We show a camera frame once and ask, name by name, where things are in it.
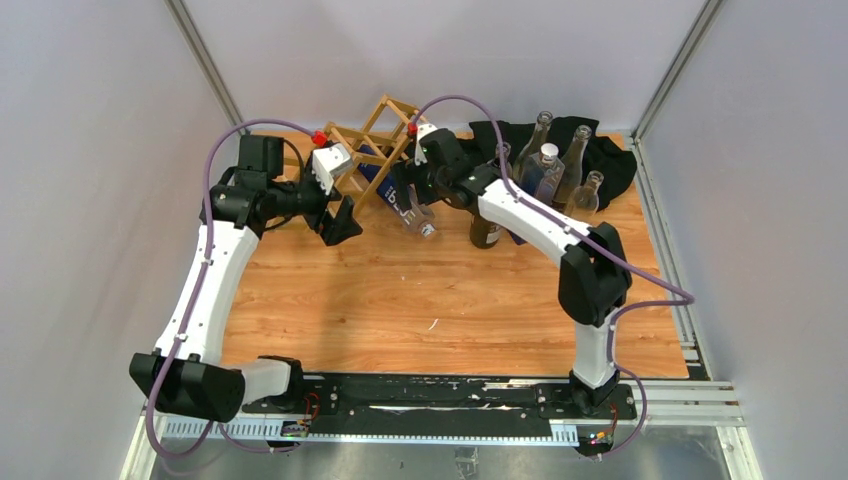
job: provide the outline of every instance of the white sticker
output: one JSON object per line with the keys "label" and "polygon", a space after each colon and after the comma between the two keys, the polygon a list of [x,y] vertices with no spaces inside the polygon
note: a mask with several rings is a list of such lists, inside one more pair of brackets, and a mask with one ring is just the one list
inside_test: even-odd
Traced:
{"label": "white sticker", "polygon": [[421,235],[426,237],[435,231],[436,227],[434,227],[432,223],[425,223],[424,227],[421,228]]}
{"label": "white sticker", "polygon": [[489,234],[486,235],[486,243],[489,244],[497,242],[498,239],[501,238],[502,231],[503,229],[500,225],[494,225],[493,227],[489,228]]}

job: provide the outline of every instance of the black cloth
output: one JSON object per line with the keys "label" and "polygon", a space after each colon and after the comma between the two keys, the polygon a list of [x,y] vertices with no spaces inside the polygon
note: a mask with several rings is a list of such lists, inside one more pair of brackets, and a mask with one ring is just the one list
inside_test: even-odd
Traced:
{"label": "black cloth", "polygon": [[[598,128],[598,121],[590,118],[555,118],[551,123],[547,141],[556,145],[559,148],[560,155],[562,155],[568,149],[571,139],[574,138],[574,131],[580,125],[587,125],[593,132],[583,155],[583,179],[581,183],[586,180],[586,176],[592,170],[604,174],[604,182],[598,189],[600,200],[598,209],[603,210],[607,208],[612,199],[624,193],[633,182],[633,177],[636,175],[636,157],[632,152],[618,148],[618,145],[609,138],[596,137],[594,132]],[[471,131],[474,132],[474,138],[460,141],[463,150],[472,158],[479,158],[481,161],[491,159],[495,154],[495,144],[497,143],[491,122],[471,122],[469,126]],[[498,120],[498,126],[504,141],[510,144],[509,162],[512,163],[530,140],[530,137],[533,136],[535,124],[511,124]]]}

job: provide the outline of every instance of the metal corner post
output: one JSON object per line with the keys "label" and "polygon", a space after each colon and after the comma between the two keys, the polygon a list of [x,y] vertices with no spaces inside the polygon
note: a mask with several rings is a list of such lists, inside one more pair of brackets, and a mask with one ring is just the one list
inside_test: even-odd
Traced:
{"label": "metal corner post", "polygon": [[677,78],[689,62],[689,59],[692,57],[692,54],[698,47],[698,44],[701,43],[701,39],[703,39],[704,34],[707,30],[709,30],[709,27],[712,25],[713,19],[715,19],[719,7],[721,7],[722,4],[724,4],[724,0],[706,0],[704,3],[700,13],[698,13],[698,17],[692,24],[692,28],[686,35],[686,39],[680,46],[680,50],[677,51],[677,55],[668,67],[665,76],[657,88],[657,91],[648,103],[648,107],[645,109],[645,112],[642,113],[642,117],[639,119],[636,129],[633,131],[632,137],[637,143],[648,133],[648,130],[651,128],[651,125],[657,117],[660,107],[662,107],[663,102],[665,102],[666,97],[668,97],[669,92],[672,87],[674,87],[675,82],[677,82]]}
{"label": "metal corner post", "polygon": [[727,471],[732,480],[763,480],[746,427],[716,427]]}
{"label": "metal corner post", "polygon": [[227,89],[221,73],[215,66],[215,62],[212,60],[206,44],[203,43],[203,38],[200,36],[194,20],[192,20],[185,2],[183,0],[165,0],[165,5],[171,11],[171,15],[173,15],[174,21],[177,22],[177,26],[185,37],[186,43],[194,54],[194,58],[197,59],[197,64],[203,70],[203,75],[206,76],[206,80],[209,82],[215,98],[218,99],[221,109],[227,116],[227,120],[232,125],[238,125],[244,122],[244,118],[241,116],[241,112],[239,112],[232,95],[230,95],[230,91]]}

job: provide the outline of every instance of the white wall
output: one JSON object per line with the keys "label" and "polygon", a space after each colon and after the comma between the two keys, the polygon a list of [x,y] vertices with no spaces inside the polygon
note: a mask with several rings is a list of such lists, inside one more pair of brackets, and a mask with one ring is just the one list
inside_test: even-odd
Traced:
{"label": "white wall", "polygon": [[0,477],[114,479],[226,122],[164,3],[0,6]]}
{"label": "white wall", "polygon": [[[245,118],[358,126],[383,93],[466,93],[504,119],[549,109],[609,130],[636,126],[703,1],[186,3]],[[430,118],[481,117],[446,104]]]}
{"label": "white wall", "polygon": [[645,140],[768,479],[845,478],[848,3],[728,1]]}

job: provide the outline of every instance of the clear glass bottle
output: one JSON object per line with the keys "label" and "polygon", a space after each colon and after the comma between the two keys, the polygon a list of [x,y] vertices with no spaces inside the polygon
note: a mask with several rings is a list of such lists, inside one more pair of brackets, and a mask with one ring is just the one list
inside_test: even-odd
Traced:
{"label": "clear glass bottle", "polygon": [[498,170],[500,170],[500,168],[501,168],[500,151],[501,150],[503,150],[504,159],[506,159],[506,173],[507,173],[507,175],[509,175],[510,178],[512,178],[512,165],[509,163],[509,154],[512,153],[512,146],[509,144],[509,142],[502,143],[500,148],[499,148],[498,145],[495,145],[495,156],[492,157],[491,160],[489,160],[489,163],[491,165],[494,165],[495,168],[497,168]]}
{"label": "clear glass bottle", "polygon": [[591,137],[591,128],[586,125],[577,127],[571,145],[568,146],[568,150],[560,159],[564,170],[551,203],[555,210],[565,211],[568,197],[583,181],[583,153],[586,151],[586,144],[589,143]]}
{"label": "clear glass bottle", "polygon": [[[377,172],[380,171],[380,167],[364,163],[359,164],[357,169],[368,182],[374,180],[377,176]],[[433,225],[433,220],[435,220],[436,214],[433,213],[433,210],[430,209],[430,207],[420,205],[418,203],[418,198],[415,195],[414,189],[409,188],[409,201],[412,204],[412,208],[409,210],[403,210],[400,208],[397,200],[396,185],[391,176],[386,176],[386,178],[383,179],[377,187],[377,195],[379,195],[386,203],[386,206],[388,206],[392,212],[400,218],[407,231],[419,233],[425,238],[436,232],[436,227]]]}
{"label": "clear glass bottle", "polygon": [[551,204],[562,177],[563,165],[557,154],[559,149],[553,143],[542,145],[539,153],[527,159],[518,184],[522,190],[545,205]]}
{"label": "clear glass bottle", "polygon": [[[507,160],[506,171],[507,175],[512,174],[512,165],[509,164],[509,154],[512,147],[509,143],[504,142],[502,146],[495,145],[495,156],[489,160],[491,165],[500,169],[500,152],[503,150],[504,159]],[[477,248],[492,248],[498,243],[503,233],[503,227],[497,223],[490,222],[480,215],[471,217],[471,229],[468,232],[468,237],[471,243]]]}
{"label": "clear glass bottle", "polygon": [[403,221],[403,225],[406,227],[407,231],[411,233],[419,233],[424,238],[435,233],[436,226],[433,225],[433,220],[435,220],[436,214],[433,213],[433,210],[427,205],[421,205],[418,203],[418,197],[415,195],[415,190],[412,188],[409,188],[409,203],[412,204],[412,208],[406,211],[401,210],[396,198],[392,201],[392,203],[389,203],[389,206],[392,207],[395,214]]}
{"label": "clear glass bottle", "polygon": [[548,132],[551,129],[551,122],[554,121],[554,114],[548,111],[539,112],[536,117],[536,128],[533,129],[533,136],[521,152],[518,153],[515,162],[512,164],[512,181],[519,183],[521,175],[524,172],[524,166],[527,164],[527,159],[534,153],[539,153],[542,145],[548,141]]}
{"label": "clear glass bottle", "polygon": [[604,174],[592,170],[586,177],[586,183],[572,190],[565,207],[565,214],[575,220],[590,223],[589,219],[598,211],[600,200],[598,188],[604,183]]}

